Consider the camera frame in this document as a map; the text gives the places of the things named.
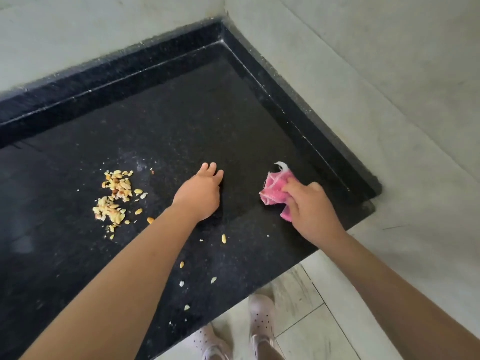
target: white shoe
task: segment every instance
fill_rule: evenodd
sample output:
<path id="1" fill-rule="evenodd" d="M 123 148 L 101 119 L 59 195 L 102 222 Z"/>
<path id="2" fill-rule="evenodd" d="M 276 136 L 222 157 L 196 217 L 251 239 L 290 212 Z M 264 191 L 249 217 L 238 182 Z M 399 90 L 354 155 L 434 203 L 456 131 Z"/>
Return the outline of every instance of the white shoe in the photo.
<path id="1" fill-rule="evenodd" d="M 198 350 L 203 360 L 218 355 L 224 360 L 232 360 L 232 350 L 227 343 L 215 335 L 213 326 L 209 323 L 197 332 L 191 334 L 187 341 L 190 348 Z"/>
<path id="2" fill-rule="evenodd" d="M 273 346 L 273 326 L 275 304 L 263 294 L 252 294 L 248 298 L 250 308 L 250 341 L 257 356 L 260 342 L 266 341 Z"/>

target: pink cloth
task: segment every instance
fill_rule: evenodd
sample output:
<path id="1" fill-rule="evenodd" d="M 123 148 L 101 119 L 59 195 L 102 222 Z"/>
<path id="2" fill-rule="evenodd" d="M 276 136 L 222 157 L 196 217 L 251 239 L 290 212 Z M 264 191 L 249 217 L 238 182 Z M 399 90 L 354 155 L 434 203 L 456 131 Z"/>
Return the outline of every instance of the pink cloth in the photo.
<path id="1" fill-rule="evenodd" d="M 263 190 L 259 193 L 260 198 L 265 205 L 284 204 L 290 194 L 283 192 L 282 188 L 287 184 L 288 178 L 295 178 L 289 167 L 283 162 L 276 162 L 280 171 L 276 173 L 268 172 L 267 179 L 263 184 Z M 288 222 L 292 222 L 290 208 L 285 206 L 280 217 Z"/>

